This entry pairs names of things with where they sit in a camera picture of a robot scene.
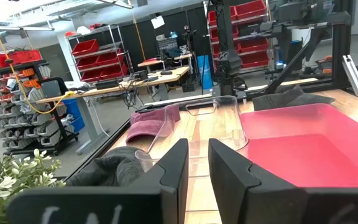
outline desk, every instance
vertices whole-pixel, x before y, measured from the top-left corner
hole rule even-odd
[[[335,98],[336,101],[331,105],[358,122],[358,97],[342,90],[321,91],[315,94]],[[241,103],[239,104],[239,109],[241,113],[252,112],[254,111],[254,104],[253,102]],[[126,135],[127,131],[112,145],[110,150],[118,146],[125,146]],[[153,138],[144,138],[129,145],[147,150],[152,141]],[[208,207],[209,210],[186,212],[185,223],[221,223],[219,211],[216,210],[217,206],[213,190],[211,190],[210,185],[209,177],[199,178],[197,181],[189,178],[186,209],[192,210],[191,208],[203,206]]]
[[[172,70],[172,75],[161,75],[160,72],[149,74],[149,77],[158,77],[158,80],[154,80],[147,83],[142,82],[135,82],[134,85],[139,84],[136,86],[138,87],[144,87],[144,86],[159,86],[159,93],[162,100],[168,100],[168,91],[167,87],[165,86],[166,83],[174,82],[179,80],[182,75],[184,75],[189,70],[189,66],[180,67]],[[127,87],[129,85],[128,82],[121,82],[121,84],[124,87]],[[72,96],[69,96],[65,99],[77,99],[78,109],[80,110],[81,116],[85,123],[85,128],[89,134],[89,141],[82,145],[79,149],[76,150],[76,153],[78,155],[82,154],[83,151],[86,151],[88,149],[88,146],[91,146],[91,142],[98,142],[101,143],[106,138],[106,135],[101,131],[101,128],[97,124],[95,126],[95,123],[92,120],[92,116],[90,114],[90,111],[88,109],[88,106],[86,105],[86,102],[84,100],[84,97],[87,96],[96,96],[96,95],[102,95],[107,93],[113,93],[113,92],[119,92],[121,91],[120,87],[113,87],[113,88],[107,88],[103,90],[97,90],[92,89],[90,91],[87,91],[83,94],[75,94]],[[48,102],[55,102],[60,99],[60,96],[58,97],[52,97],[52,98],[45,98],[42,100],[37,101],[37,103],[48,103]]]
[[[193,56],[193,54],[186,54],[186,55],[181,55],[179,57],[175,57],[173,58],[174,60],[181,60],[181,59],[188,59],[189,61],[189,67],[190,67],[190,73],[193,74],[193,66],[191,65],[191,57]],[[137,64],[138,67],[144,67],[146,66],[147,72],[152,73],[150,66],[151,65],[156,65],[156,64],[160,64],[162,63],[163,68],[165,69],[165,64],[164,61],[161,60],[151,60],[149,62],[142,62],[140,64]]]

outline pink bin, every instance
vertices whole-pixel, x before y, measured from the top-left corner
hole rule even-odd
[[[358,187],[358,123],[330,105],[241,114],[248,158],[297,187]]]

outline ceiling light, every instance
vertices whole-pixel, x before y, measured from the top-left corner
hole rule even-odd
[[[49,27],[22,27],[24,30],[29,31],[53,31],[55,28],[49,28]]]
[[[20,27],[4,27],[4,26],[0,26],[0,30],[20,30]]]
[[[117,1],[117,0],[98,0],[98,1],[106,2],[106,3],[110,3],[110,4],[115,4],[117,6],[121,6],[121,7],[127,8],[127,9],[133,9],[134,8],[130,4],[126,4],[126,3],[122,2],[122,1]]]

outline maroon towel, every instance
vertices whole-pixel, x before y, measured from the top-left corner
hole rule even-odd
[[[165,109],[167,109],[167,122],[165,123]],[[170,105],[162,109],[147,113],[134,113],[131,116],[131,127],[126,142],[140,135],[156,136],[164,127],[161,136],[168,136],[173,129],[173,123],[180,120],[179,106]]]

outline dark gray towel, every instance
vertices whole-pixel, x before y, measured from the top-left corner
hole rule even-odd
[[[136,147],[123,146],[94,159],[67,180],[67,186],[127,186],[144,174]]]
[[[289,106],[309,105],[313,103],[330,104],[335,99],[305,93],[299,85],[279,86],[275,94],[254,98],[255,111],[284,108]]]

